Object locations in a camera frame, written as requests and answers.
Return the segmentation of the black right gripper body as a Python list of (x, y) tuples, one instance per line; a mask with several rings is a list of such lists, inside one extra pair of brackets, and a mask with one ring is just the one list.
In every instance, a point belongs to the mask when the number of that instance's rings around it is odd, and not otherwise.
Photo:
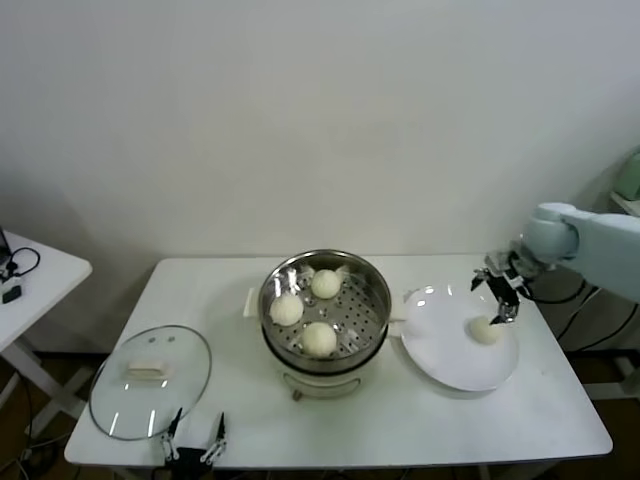
[(529, 279), (520, 274), (514, 266), (499, 266), (492, 268), (492, 276), (498, 282), (498, 286), (508, 293), (519, 294), (523, 298), (530, 298), (528, 288)]

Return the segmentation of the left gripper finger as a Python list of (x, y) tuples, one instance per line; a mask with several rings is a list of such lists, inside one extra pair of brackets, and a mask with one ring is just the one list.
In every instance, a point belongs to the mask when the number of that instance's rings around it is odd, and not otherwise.
[(214, 442), (200, 457), (201, 463), (216, 463), (227, 447), (225, 413), (220, 414)]
[(177, 431), (177, 427), (182, 417), (182, 408), (180, 408), (166, 432), (164, 432), (160, 437), (161, 448), (164, 454), (165, 460), (178, 460), (180, 458), (180, 454), (178, 452), (178, 447), (175, 444), (175, 434)]

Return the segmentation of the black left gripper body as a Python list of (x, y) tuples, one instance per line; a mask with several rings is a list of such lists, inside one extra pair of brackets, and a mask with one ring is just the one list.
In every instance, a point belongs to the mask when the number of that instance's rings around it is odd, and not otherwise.
[(212, 463), (206, 453), (205, 449), (177, 447), (169, 451), (167, 467), (170, 470), (210, 470)]

